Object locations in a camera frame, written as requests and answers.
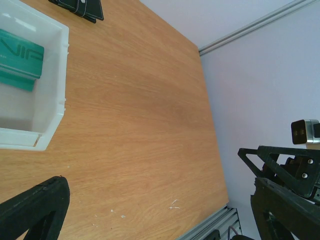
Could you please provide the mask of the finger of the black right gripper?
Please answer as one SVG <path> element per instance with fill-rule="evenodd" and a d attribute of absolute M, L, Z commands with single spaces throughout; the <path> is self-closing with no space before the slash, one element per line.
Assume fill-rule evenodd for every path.
<path fill-rule="evenodd" d="M 320 151 L 259 146 L 240 148 L 238 156 L 258 178 L 266 178 L 302 198 L 320 196 Z"/>

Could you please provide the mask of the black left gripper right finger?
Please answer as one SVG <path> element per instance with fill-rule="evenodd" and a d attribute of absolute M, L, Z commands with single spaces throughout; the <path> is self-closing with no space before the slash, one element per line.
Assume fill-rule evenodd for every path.
<path fill-rule="evenodd" d="M 256 226 L 262 240 L 318 240 L 320 207 L 279 186 L 257 177 L 250 197 Z"/>

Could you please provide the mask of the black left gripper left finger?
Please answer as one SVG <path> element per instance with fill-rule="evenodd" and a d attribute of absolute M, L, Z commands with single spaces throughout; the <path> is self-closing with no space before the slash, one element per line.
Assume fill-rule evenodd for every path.
<path fill-rule="evenodd" d="M 58 239 L 70 204 L 70 188 L 54 176 L 0 204 L 0 238 Z"/>

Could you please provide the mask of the black leather card holder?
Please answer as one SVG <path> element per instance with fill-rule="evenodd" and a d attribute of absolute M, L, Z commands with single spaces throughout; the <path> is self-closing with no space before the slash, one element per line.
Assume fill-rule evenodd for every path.
<path fill-rule="evenodd" d="M 97 20 L 104 20 L 101 0 L 49 0 L 49 2 L 94 24 Z"/>

